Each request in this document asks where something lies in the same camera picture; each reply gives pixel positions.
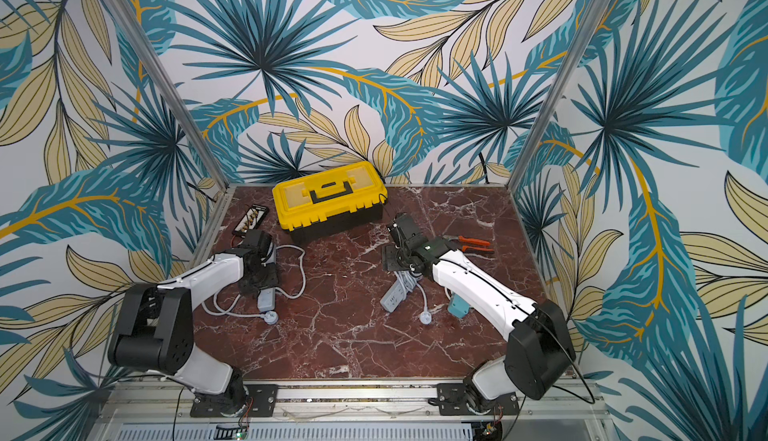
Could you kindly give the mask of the grey white power strip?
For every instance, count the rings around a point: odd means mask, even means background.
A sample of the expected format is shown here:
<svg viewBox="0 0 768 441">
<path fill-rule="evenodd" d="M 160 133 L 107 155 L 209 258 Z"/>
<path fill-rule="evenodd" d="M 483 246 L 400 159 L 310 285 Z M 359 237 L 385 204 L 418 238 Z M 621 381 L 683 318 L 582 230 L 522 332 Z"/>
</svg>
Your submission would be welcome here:
<svg viewBox="0 0 768 441">
<path fill-rule="evenodd" d="M 380 304 L 388 313 L 394 312 L 397 307 L 407 298 L 419 280 L 410 271 L 396 271 L 396 280 L 390 286 L 386 294 L 381 298 Z"/>
</svg>

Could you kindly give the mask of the teal power strip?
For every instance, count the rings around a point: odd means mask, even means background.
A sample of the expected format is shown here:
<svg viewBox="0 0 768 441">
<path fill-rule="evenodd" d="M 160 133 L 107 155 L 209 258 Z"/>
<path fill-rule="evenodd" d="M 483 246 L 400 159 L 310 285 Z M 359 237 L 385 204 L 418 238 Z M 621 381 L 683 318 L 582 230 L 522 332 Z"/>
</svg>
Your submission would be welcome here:
<svg viewBox="0 0 768 441">
<path fill-rule="evenodd" d="M 469 314 L 471 310 L 470 305 L 460 296 L 453 294 L 451 296 L 448 312 L 457 319 L 463 319 Z"/>
</svg>

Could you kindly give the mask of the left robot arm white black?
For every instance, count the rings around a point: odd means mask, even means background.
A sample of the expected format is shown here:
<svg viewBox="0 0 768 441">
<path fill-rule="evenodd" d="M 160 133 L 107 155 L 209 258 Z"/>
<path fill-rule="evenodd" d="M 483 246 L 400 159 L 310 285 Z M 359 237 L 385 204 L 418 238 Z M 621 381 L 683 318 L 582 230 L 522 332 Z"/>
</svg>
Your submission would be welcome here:
<svg viewBox="0 0 768 441">
<path fill-rule="evenodd" d="M 252 230 L 236 247 L 217 253 L 182 275 L 125 292 L 108 360 L 118 367 L 165 375 L 193 392 L 243 397 L 235 368 L 194 341 L 194 310 L 225 287 L 257 288 L 275 271 L 273 237 Z"/>
</svg>

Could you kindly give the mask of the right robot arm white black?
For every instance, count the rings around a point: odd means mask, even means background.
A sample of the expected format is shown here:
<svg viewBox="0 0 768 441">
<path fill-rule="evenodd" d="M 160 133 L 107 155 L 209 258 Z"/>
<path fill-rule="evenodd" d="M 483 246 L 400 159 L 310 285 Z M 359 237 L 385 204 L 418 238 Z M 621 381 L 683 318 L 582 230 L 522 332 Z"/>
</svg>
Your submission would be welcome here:
<svg viewBox="0 0 768 441">
<path fill-rule="evenodd" d="M 513 291 L 474 264 L 457 242 L 428 239 L 405 213 L 387 229 L 401 266 L 461 298 L 507 341 L 504 356 L 484 362 L 464 379 L 461 402 L 472 411 L 485 412 L 512 394 L 539 400 L 575 367 L 567 322 L 556 303 L 538 303 Z"/>
</svg>

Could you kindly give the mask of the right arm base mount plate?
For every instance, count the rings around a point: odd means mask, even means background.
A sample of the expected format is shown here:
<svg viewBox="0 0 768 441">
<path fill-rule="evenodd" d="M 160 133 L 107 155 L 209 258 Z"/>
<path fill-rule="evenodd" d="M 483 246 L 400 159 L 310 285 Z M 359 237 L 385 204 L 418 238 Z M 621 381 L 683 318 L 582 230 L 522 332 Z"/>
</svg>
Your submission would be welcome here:
<svg viewBox="0 0 768 441">
<path fill-rule="evenodd" d="M 438 408 L 441 416 L 507 416 L 520 411 L 520 398 L 515 392 L 487 400 L 462 382 L 438 383 L 436 389 L 436 396 L 428 402 Z"/>
</svg>

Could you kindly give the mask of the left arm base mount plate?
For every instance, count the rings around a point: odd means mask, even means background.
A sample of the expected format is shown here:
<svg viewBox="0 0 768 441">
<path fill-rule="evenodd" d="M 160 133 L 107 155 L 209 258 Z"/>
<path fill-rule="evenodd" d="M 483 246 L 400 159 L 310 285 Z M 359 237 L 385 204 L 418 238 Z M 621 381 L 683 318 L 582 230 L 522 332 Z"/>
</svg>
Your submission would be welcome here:
<svg viewBox="0 0 768 441">
<path fill-rule="evenodd" d="M 270 418 L 277 401 L 276 384 L 245 384 L 234 393 L 196 394 L 190 411 L 192 418 Z"/>
</svg>

